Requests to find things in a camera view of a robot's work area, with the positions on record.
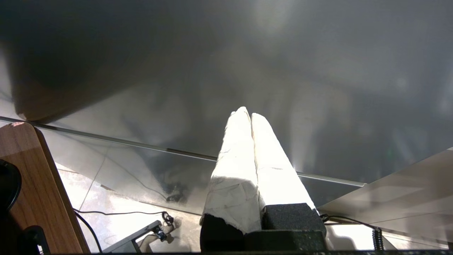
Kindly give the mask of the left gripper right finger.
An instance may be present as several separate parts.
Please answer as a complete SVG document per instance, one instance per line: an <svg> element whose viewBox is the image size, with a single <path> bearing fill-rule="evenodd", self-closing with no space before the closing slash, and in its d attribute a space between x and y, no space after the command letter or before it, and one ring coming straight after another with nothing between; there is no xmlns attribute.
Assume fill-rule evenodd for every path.
<svg viewBox="0 0 453 255"><path fill-rule="evenodd" d="M319 231L326 227L267 119L251 116L259 206L264 230Z"/></svg>

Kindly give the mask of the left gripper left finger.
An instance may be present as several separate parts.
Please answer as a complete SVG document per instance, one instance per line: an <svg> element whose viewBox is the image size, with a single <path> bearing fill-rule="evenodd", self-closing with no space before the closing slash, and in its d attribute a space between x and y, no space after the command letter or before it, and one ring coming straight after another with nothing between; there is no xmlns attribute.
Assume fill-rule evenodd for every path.
<svg viewBox="0 0 453 255"><path fill-rule="evenodd" d="M231 112L200 220L202 252L243 251L247 234L261 231L251 118Z"/></svg>

